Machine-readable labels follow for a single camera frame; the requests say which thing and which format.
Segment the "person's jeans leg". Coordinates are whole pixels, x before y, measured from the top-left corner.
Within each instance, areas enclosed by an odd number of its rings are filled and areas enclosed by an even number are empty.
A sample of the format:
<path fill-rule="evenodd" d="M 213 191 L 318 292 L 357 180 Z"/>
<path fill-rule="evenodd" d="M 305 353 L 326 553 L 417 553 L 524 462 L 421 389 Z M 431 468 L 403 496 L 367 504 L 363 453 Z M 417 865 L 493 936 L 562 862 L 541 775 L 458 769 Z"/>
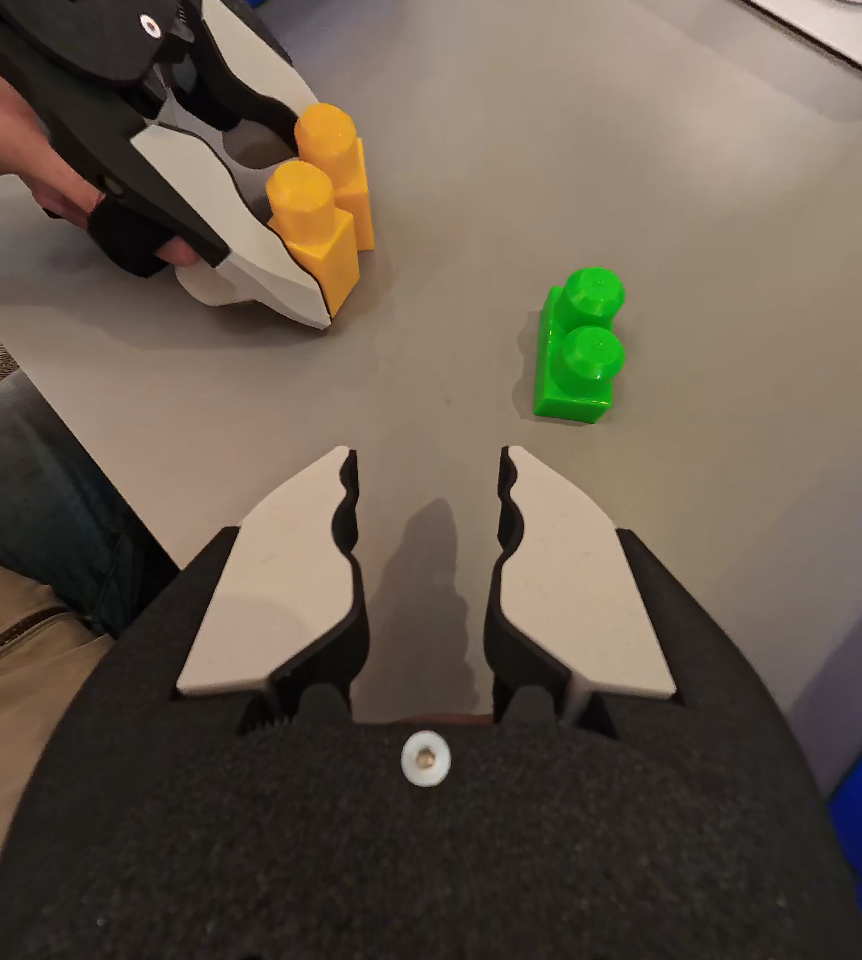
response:
<path fill-rule="evenodd" d="M 114 639 L 177 566 L 20 370 L 0 382 L 0 567 Z"/>

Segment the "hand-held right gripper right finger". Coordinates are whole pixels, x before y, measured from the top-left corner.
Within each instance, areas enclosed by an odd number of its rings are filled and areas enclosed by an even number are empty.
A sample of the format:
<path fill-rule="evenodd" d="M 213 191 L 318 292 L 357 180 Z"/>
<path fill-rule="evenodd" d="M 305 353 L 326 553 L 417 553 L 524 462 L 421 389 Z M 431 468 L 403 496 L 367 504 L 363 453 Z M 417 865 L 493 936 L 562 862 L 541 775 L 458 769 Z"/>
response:
<path fill-rule="evenodd" d="M 677 686 L 605 511 L 518 445 L 501 451 L 497 493 L 484 635 L 495 702 L 527 687 L 553 703 L 671 700 Z"/>

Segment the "orange mega block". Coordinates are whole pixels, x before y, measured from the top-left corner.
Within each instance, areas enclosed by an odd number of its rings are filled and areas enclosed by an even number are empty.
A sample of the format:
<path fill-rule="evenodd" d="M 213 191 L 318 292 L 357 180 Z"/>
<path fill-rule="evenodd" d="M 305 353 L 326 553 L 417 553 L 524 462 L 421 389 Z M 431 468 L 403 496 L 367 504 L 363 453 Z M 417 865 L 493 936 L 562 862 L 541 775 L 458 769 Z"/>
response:
<path fill-rule="evenodd" d="M 350 116 L 324 102 L 310 105 L 297 120 L 298 157 L 326 174 L 338 209 L 354 220 L 357 250 L 375 249 L 363 141 Z"/>
<path fill-rule="evenodd" d="M 303 160 L 279 164 L 266 193 L 270 228 L 317 282 L 335 317 L 360 279 L 353 215 L 337 206 L 328 175 Z"/>

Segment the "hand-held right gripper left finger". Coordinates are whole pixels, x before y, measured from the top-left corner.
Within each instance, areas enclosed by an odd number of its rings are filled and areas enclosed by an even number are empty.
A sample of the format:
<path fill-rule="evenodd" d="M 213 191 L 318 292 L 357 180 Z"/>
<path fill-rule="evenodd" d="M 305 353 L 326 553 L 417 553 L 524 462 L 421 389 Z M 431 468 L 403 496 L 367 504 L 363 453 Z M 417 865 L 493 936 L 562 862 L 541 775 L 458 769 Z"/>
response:
<path fill-rule="evenodd" d="M 337 446 L 243 520 L 176 682 L 185 697 L 305 683 L 347 690 L 369 633 L 357 452 Z"/>

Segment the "white board stand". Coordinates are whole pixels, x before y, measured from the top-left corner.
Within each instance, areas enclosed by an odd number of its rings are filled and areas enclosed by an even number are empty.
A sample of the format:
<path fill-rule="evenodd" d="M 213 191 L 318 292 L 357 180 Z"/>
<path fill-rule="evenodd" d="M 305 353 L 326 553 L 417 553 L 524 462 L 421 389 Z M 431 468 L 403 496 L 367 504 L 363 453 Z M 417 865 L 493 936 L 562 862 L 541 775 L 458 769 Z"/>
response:
<path fill-rule="evenodd" d="M 746 5 L 862 72 L 862 1 L 747 1 Z"/>

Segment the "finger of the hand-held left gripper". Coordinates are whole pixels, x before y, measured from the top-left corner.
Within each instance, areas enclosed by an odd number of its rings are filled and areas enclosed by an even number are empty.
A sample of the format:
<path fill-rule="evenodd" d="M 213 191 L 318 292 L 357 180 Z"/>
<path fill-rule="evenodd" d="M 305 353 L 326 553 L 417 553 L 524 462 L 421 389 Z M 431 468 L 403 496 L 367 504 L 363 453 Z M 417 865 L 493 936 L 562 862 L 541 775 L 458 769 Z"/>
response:
<path fill-rule="evenodd" d="M 317 102 L 292 64 L 225 2 L 199 4 L 198 70 L 226 109 L 259 124 L 295 124 Z"/>
<path fill-rule="evenodd" d="M 226 246 L 216 273 L 246 299 L 314 330 L 327 330 L 331 314 L 314 277 L 284 242 L 261 225 L 231 171 L 203 139 L 171 126 L 152 125 L 132 146 Z"/>

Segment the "green mega block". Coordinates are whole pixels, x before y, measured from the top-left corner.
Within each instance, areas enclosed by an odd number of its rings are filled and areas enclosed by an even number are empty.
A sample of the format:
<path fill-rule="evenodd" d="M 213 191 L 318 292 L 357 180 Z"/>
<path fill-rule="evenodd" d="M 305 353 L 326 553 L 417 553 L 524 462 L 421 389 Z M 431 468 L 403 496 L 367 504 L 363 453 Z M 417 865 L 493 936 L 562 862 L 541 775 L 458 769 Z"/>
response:
<path fill-rule="evenodd" d="M 611 409 L 626 361 L 613 333 L 625 299 L 617 274 L 600 267 L 576 270 L 551 288 L 540 312 L 533 414 L 594 425 Z"/>

